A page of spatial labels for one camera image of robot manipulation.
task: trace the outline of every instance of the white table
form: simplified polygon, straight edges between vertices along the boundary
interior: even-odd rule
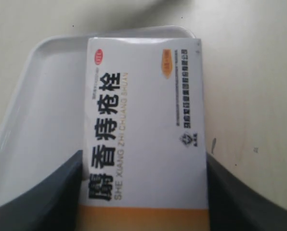
[[[0,123],[39,41],[157,25],[202,39],[207,151],[287,209],[287,0],[0,0]]]

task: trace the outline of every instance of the orange stripe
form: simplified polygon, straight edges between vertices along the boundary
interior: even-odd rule
[[[79,231],[209,231],[206,209],[79,206]]]

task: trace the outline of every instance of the orange label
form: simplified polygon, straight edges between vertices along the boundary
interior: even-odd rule
[[[164,49],[162,55],[162,71],[167,79],[169,79],[172,72],[171,50]]]

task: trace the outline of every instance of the white tray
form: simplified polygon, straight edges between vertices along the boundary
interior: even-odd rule
[[[0,127],[0,206],[31,189],[82,149],[88,38],[54,37],[31,52]],[[161,26],[109,37],[191,38]]]

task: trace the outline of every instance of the red logo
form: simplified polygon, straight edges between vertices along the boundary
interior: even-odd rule
[[[94,55],[94,62],[96,65],[100,65],[103,60],[103,51],[98,49]]]

